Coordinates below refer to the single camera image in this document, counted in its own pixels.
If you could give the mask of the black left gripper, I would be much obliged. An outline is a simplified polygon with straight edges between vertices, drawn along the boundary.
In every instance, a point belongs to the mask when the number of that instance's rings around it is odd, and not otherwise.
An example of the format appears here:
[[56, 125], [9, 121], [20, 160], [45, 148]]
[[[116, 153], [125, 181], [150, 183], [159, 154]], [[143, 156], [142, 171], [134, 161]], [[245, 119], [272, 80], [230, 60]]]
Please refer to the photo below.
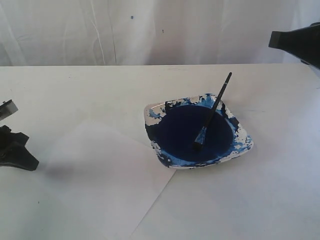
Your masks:
[[22, 132], [14, 133], [3, 125], [0, 127], [0, 166], [35, 171], [39, 161], [26, 149], [29, 137]]

